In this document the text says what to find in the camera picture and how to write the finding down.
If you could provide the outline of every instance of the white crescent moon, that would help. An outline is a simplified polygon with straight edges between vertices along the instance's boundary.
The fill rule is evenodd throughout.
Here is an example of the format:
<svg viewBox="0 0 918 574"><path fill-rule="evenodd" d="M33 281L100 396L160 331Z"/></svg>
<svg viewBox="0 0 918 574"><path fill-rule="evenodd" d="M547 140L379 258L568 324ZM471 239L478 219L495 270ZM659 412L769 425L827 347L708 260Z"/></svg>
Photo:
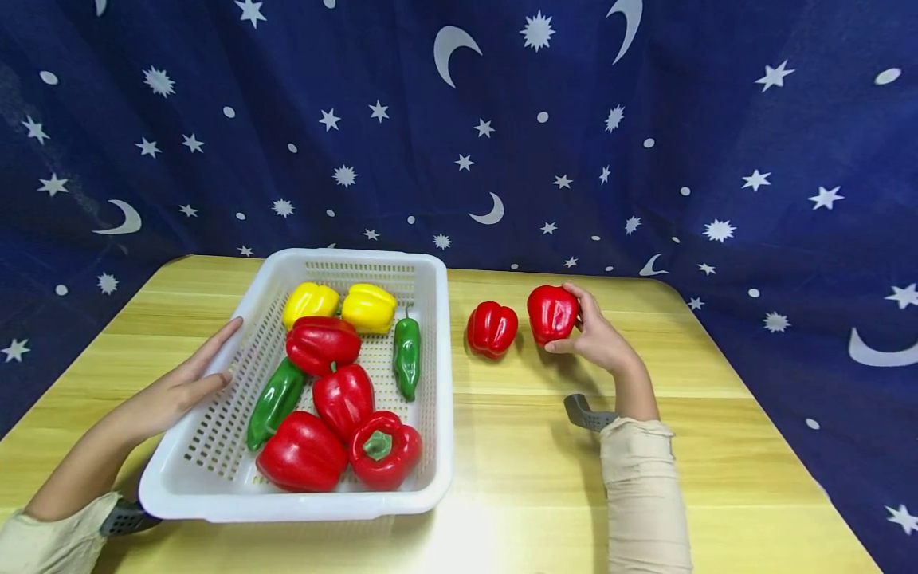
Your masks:
<svg viewBox="0 0 918 574"><path fill-rule="evenodd" d="M866 366L909 366L918 363L918 343L904 351L885 353L868 347L857 334L857 329L852 329L848 340L848 356Z"/></svg>
<svg viewBox="0 0 918 574"><path fill-rule="evenodd" d="M625 52L631 48L631 43L634 41L634 35L637 34L637 29L641 26L641 15L644 13L644 0L618 0L618 2L613 4L612 8L609 9L606 18L616 12L621 12L625 16L625 38L621 41L619 55L615 56L615 62L613 62L612 65L618 63L618 61L621 60L621 56L625 55Z"/></svg>
<svg viewBox="0 0 918 574"><path fill-rule="evenodd" d="M491 194L491 199L494 199L494 208L491 209L490 213L486 213L485 215L469 213L468 217L484 225L494 225L501 219L504 219L504 202L500 200L500 197L498 197L496 193Z"/></svg>
<svg viewBox="0 0 918 574"><path fill-rule="evenodd" d="M437 32L437 38L433 41L433 62L437 64L437 72L444 82L456 87L453 84L453 78L450 77L450 56L456 48L471 48L482 55L481 49L475 43L475 39L465 33L465 30L456 26L444 26Z"/></svg>
<svg viewBox="0 0 918 574"><path fill-rule="evenodd" d="M656 263L656 258L660 255L662 255L662 253L657 253L651 257L647 264L644 266L644 269L638 272L638 275L641 277L648 277L652 275L662 275L663 273L669 273L668 271L664 271L662 269L659 271L654 270L654 263Z"/></svg>
<svg viewBox="0 0 918 574"><path fill-rule="evenodd" d="M115 204L124 212L124 223L110 230L95 230L93 233L98 233L99 235L123 235L124 233L140 231L140 226L143 225L143 222L140 221L140 213L135 208L120 199L109 199L108 203Z"/></svg>

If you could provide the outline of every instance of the hand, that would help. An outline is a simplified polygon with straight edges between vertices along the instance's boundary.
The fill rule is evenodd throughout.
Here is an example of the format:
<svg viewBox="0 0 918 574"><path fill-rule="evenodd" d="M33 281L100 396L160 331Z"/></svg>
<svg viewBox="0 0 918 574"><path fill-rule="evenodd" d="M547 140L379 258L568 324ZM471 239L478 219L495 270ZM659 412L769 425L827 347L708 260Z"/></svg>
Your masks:
<svg viewBox="0 0 918 574"><path fill-rule="evenodd" d="M569 281L562 287L580 301L580 322L577 328L582 334L574 339L552 341L545 346L546 351L580 355L614 376L644 364L624 337L603 317L596 298L589 291Z"/></svg>
<svg viewBox="0 0 918 574"><path fill-rule="evenodd" d="M241 325L242 317L233 319L181 365L111 411L107 418L117 424L122 438L130 444L139 444L164 433L198 402L225 388L230 383L229 374L201 376L220 347Z"/></svg>

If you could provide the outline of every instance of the green chili pepper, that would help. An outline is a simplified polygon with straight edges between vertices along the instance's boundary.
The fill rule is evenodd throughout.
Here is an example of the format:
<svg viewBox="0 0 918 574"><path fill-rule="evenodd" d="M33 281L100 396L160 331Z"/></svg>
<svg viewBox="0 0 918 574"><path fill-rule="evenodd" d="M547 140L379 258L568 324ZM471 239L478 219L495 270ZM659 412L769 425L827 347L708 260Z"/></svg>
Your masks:
<svg viewBox="0 0 918 574"><path fill-rule="evenodd" d="M396 323L393 364L398 389L408 402L413 402L414 389L420 379L420 326L408 316L408 308L405 308L405 319Z"/></svg>
<svg viewBox="0 0 918 574"><path fill-rule="evenodd" d="M252 410L245 441L249 450L258 450L274 436L281 421L297 407L305 382L303 371L284 357Z"/></svg>

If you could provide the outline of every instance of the yellow bell pepper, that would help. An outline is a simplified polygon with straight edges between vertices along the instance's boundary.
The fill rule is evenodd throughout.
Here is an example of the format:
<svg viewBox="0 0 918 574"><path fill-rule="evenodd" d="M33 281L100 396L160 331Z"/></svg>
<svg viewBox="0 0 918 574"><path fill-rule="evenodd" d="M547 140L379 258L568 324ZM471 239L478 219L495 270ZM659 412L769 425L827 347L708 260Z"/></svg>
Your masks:
<svg viewBox="0 0 918 574"><path fill-rule="evenodd" d="M293 290L284 305L282 321L288 331L300 317L331 317L338 310L338 293L331 287L307 282Z"/></svg>
<svg viewBox="0 0 918 574"><path fill-rule="evenodd" d="M395 316L396 298L367 283L352 285L341 305L341 318L360 333L385 335Z"/></svg>

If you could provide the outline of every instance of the red bell pepper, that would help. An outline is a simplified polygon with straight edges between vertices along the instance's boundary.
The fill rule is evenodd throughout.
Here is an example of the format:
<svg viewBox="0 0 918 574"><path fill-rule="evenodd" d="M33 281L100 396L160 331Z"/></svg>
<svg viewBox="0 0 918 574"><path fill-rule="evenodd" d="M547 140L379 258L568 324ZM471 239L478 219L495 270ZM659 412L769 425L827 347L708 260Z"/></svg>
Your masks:
<svg viewBox="0 0 918 574"><path fill-rule="evenodd" d="M532 337L539 346L566 339L574 330L580 305L577 298L563 287L542 285L529 294L526 301Z"/></svg>
<svg viewBox="0 0 918 574"><path fill-rule="evenodd" d="M347 452L319 417L293 411L264 445L255 465L281 489L330 492L347 468Z"/></svg>
<svg viewBox="0 0 918 574"><path fill-rule="evenodd" d="M370 490L395 490L420 461L420 434L394 412L378 411L357 429L348 454Z"/></svg>
<svg viewBox="0 0 918 574"><path fill-rule="evenodd" d="M465 339L476 353L499 359L513 344L518 327L516 311L494 301L485 301L469 315Z"/></svg>
<svg viewBox="0 0 918 574"><path fill-rule="evenodd" d="M360 335L338 317L301 317L287 333L287 356L313 377L331 373L331 364L350 365L360 354Z"/></svg>
<svg viewBox="0 0 918 574"><path fill-rule="evenodd" d="M331 374L312 386L312 401L322 421L345 445L361 422L376 410L373 383L364 368L331 364Z"/></svg>

